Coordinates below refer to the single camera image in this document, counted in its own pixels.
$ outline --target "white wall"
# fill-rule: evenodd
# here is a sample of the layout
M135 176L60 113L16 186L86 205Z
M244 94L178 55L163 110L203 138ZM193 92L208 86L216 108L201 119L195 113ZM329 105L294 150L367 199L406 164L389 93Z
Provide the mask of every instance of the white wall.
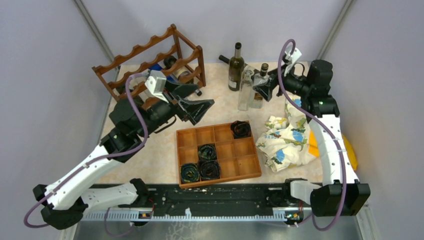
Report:
M424 1L357 1L325 57L381 239L422 239Z
M91 67L108 60L70 0L0 1L0 36L0 239L58 239L24 215L97 144L110 95Z
M204 51L205 62L232 56L242 43L247 62L277 61L283 43L296 39L303 60L317 57L345 0L84 0L114 55L128 54L174 23ZM171 40L130 63L151 61Z

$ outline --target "cloth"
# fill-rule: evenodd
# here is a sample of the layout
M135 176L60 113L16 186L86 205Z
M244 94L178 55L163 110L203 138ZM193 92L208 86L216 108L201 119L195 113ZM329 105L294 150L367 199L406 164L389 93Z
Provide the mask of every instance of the cloth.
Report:
M299 97L292 96L292 100L301 105ZM310 146L311 129L305 114L287 101L284 109L287 118L270 116L265 123L267 131L256 141L257 148L267 157L265 165L275 173L305 165L317 156L317 148Z

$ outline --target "wooden box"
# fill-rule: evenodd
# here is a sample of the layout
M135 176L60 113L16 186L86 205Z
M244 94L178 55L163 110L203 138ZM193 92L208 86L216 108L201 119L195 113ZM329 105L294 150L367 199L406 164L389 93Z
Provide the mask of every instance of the wooden box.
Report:
M226 123L176 131L178 178L182 189L256 178L262 175L252 133L249 137L234 139L230 125L231 123ZM180 177L181 166L187 163L197 164L198 147L204 144L215 146L220 178L183 183Z

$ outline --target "marble countertop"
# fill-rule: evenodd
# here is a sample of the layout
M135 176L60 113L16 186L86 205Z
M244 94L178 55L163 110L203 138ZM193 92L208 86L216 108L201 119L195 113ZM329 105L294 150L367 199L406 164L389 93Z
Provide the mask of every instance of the marble countertop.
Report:
M261 62L249 63L256 69L261 68ZM276 62L268 62L269 69L277 67ZM302 74L302 66L296 65L296 74ZM134 71L139 65L122 65L118 79L127 71ZM180 129L190 129L216 124L232 123L236 120L249 120L252 134L255 140L266 130L264 124L270 117L285 117L284 97L273 96L270 102L263 102L261 109L249 109L239 111L238 92L233 92L228 88L228 65L225 63L205 64L206 87L201 88L202 96L192 94L190 100L214 99L215 104L207 111L202 120L193 126L189 121L182 122L177 117L174 125L159 134L151 134L145 147L136 153L130 160L122 166L112 170L103 176L97 183L118 184L129 182L133 178L141 178L147 184L177 184L179 182L177 166L177 136L176 131ZM108 117L105 121L102 137L114 128L109 119L109 113L115 107L116 101L112 98ZM320 159L315 159L307 165L284 169L280 172L272 172L265 166L266 158L258 151L258 157L262 170L262 176L244 180L231 181L229 183L281 183L285 179L304 178L311 182L321 182L323 172Z

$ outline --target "table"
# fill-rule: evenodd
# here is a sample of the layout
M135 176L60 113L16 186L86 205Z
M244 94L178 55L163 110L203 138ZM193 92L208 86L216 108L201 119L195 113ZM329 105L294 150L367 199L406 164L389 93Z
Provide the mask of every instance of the table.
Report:
M277 67L276 62L267 62L269 69ZM261 69L261 62L249 63L256 69ZM295 73L302 73L302 66L296 65ZM122 65L117 79L121 79L127 71L138 69L139 65ZM190 100L214 99L215 104L207 111L202 120L195 127L203 127L216 124L232 123L236 120L249 120L252 134L255 141L266 130L264 123L270 115L285 117L285 98L275 97L277 89L274 89L274 96L270 102L263 102L261 109L249 109L239 111L238 92L233 92L228 88L228 65L225 63L206 63L206 87L201 91L202 96L192 94ZM115 126L109 119L109 113L114 109L116 101L112 98L107 119L105 120L102 137L105 136ZM177 184L179 174L177 166L177 137L176 130L194 128L189 122L182 122L177 117L174 125L159 134L152 133L142 150L136 153L124 165L115 168L104 175L97 183L99 184L119 184L129 182L133 178L141 178L146 184ZM262 176L250 179L232 181L231 183L281 183L285 179L304 178L310 182L321 182L323 171L319 158L311 161L307 165L284 169L280 172L272 172L264 165L266 158L258 151Z

